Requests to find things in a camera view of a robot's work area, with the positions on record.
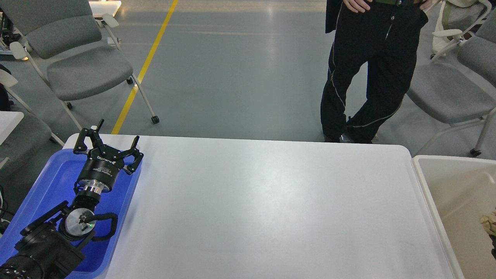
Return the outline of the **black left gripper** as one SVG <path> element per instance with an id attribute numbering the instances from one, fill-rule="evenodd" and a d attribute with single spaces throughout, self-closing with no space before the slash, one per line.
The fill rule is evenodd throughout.
<path id="1" fill-rule="evenodd" d="M 101 119 L 96 128 L 82 128 L 74 145 L 74 154 L 88 154 L 88 159 L 76 180 L 77 192 L 86 186 L 99 187 L 100 192 L 112 191 L 120 170 L 124 169 L 125 173 L 132 175 L 144 158 L 144 154 L 138 149 L 140 136 L 135 136 L 129 150 L 121 152 L 116 148 L 107 146 L 101 151 L 104 143 L 99 135 L 99 130 L 104 121 Z M 91 141 L 91 150 L 85 144 L 86 138 Z M 124 159 L 127 157 L 133 157 L 134 161 L 125 164 Z"/>

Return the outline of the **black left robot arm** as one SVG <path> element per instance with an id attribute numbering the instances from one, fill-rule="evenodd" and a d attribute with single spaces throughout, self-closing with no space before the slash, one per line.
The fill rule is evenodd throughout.
<path id="1" fill-rule="evenodd" d="M 144 155 L 139 136 L 127 150 L 105 144 L 103 122 L 48 161 L 1 238 L 2 279 L 89 277 L 109 262 Z"/>

